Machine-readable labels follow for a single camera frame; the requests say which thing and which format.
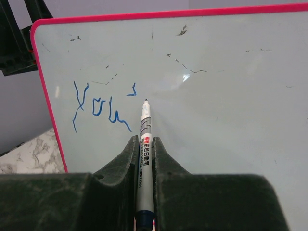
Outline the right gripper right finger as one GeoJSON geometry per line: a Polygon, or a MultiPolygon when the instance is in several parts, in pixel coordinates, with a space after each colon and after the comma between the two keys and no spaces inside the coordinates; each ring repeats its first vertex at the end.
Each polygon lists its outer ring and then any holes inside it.
{"type": "Polygon", "coordinates": [[[286,231],[278,197],[255,174],[192,174],[159,137],[154,153],[155,228],[158,231],[286,231]]]}

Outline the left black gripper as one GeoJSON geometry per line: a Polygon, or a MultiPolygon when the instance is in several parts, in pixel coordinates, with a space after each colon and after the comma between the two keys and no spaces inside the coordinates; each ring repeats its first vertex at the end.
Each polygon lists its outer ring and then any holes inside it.
{"type": "Polygon", "coordinates": [[[8,0],[0,2],[0,70],[4,76],[37,71],[31,26],[18,27],[8,0]]]}

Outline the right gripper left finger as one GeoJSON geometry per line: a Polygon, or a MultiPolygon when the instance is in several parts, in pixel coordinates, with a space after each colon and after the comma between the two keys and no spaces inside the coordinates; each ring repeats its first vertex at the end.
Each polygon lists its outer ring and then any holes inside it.
{"type": "Polygon", "coordinates": [[[138,138],[95,173],[0,177],[3,231],[131,231],[138,138]]]}

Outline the blue capped marker pen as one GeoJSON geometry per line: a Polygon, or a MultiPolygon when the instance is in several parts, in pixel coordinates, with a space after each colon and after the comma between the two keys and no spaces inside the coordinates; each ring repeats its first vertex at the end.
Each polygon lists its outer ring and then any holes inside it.
{"type": "Polygon", "coordinates": [[[136,194],[136,230],[151,231],[154,219],[153,171],[152,171],[152,123],[151,108],[146,99],[141,111],[138,180],[136,194]]]}

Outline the pink framed whiteboard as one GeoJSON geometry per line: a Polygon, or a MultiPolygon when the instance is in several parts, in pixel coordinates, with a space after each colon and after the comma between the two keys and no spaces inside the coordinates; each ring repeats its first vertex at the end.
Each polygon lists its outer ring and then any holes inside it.
{"type": "Polygon", "coordinates": [[[308,228],[308,5],[54,18],[31,28],[64,168],[152,134],[191,173],[253,173],[308,228]]]}

